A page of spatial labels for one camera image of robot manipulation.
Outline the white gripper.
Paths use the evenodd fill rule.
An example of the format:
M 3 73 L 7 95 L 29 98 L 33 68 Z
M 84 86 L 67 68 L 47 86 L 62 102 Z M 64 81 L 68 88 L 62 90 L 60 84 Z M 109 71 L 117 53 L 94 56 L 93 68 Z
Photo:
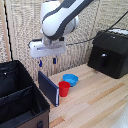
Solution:
M 53 41 L 49 46 L 44 44 L 42 39 L 32 40 L 29 43 L 30 55 L 32 58 L 62 54 L 66 50 L 64 41 Z M 53 64 L 57 64 L 57 58 L 53 58 Z M 42 67 L 42 60 L 39 60 L 39 67 Z

